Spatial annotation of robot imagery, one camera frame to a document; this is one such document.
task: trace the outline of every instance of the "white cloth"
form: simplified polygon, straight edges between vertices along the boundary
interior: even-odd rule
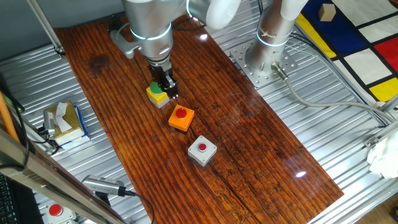
[[[55,112],[55,123],[60,127],[61,132],[68,131],[72,127],[62,118],[67,113],[68,104],[59,103]]]
[[[369,170],[385,178],[398,177],[398,130],[376,144],[368,153]]]

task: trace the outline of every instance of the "wood grain surface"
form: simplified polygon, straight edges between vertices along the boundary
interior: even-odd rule
[[[154,204],[157,223],[306,223],[343,195],[216,42],[199,38],[205,29],[174,31],[179,97],[158,109],[146,95],[152,78],[145,57],[127,59],[108,24],[56,32],[133,186]],[[186,133],[168,125],[176,104],[195,110]],[[204,169],[187,156],[199,135],[218,146]]]

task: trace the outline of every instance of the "gray cable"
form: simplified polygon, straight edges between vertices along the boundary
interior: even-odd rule
[[[128,22],[128,23],[124,24],[122,27],[120,27],[120,29],[118,30],[118,32],[116,33],[116,35],[120,34],[120,32],[121,32],[126,26],[128,26],[129,24],[130,24],[130,23]]]
[[[346,105],[346,106],[358,106],[358,107],[362,107],[362,108],[371,110],[371,111],[373,111],[373,112],[385,117],[391,123],[393,123],[395,121],[387,113],[385,113],[385,112],[383,112],[383,111],[381,111],[381,110],[379,110],[377,108],[374,108],[372,106],[365,105],[363,103],[356,103],[356,102],[311,103],[311,102],[305,101],[303,98],[298,96],[298,94],[294,91],[294,89],[292,87],[292,84],[290,84],[289,79],[286,79],[285,83],[286,83],[287,87],[290,89],[290,91],[292,92],[292,94],[299,100],[299,102],[301,102],[301,103],[303,103],[303,104],[305,104],[307,106],[313,106],[313,107],[329,107],[329,106],[343,106],[343,105]]]

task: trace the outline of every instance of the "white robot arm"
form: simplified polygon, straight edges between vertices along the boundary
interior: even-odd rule
[[[173,46],[171,22],[188,14],[212,29],[231,22],[241,0],[122,0],[131,33],[136,41],[127,42],[119,30],[111,30],[115,44],[127,58],[134,49],[147,57],[152,78],[170,98],[176,98],[177,81],[173,79],[170,51]]]

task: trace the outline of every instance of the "red button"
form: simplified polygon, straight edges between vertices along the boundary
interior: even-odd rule
[[[200,145],[199,145],[199,150],[200,150],[200,151],[206,150],[206,145],[205,145],[205,144],[200,144]]]
[[[62,213],[62,207],[59,204],[51,205],[49,212],[52,216],[59,216]]]
[[[187,116],[187,111],[184,108],[180,108],[177,111],[175,111],[175,115],[178,118],[182,119],[182,118],[185,118]]]

